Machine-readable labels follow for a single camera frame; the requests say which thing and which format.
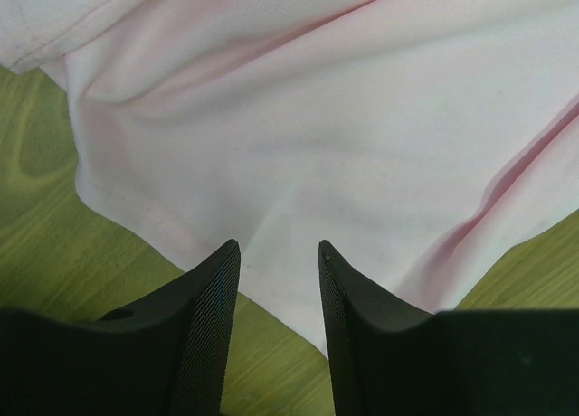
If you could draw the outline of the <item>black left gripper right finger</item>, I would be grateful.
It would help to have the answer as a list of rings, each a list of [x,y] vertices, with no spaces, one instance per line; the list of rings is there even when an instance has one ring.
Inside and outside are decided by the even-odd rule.
[[[575,415],[578,313],[427,313],[328,241],[319,286],[338,415]]]

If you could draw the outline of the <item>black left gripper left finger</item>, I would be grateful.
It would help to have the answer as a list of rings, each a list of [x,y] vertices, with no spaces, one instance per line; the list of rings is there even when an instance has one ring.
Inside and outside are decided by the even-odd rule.
[[[240,278],[227,241],[193,270],[90,322],[1,312],[4,415],[216,415]]]

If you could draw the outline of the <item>pink t-shirt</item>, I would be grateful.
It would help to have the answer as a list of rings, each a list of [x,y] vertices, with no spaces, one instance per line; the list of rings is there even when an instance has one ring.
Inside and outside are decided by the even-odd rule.
[[[1,63],[67,93],[76,188],[320,350],[331,241],[455,307],[578,207],[578,0],[1,0]]]

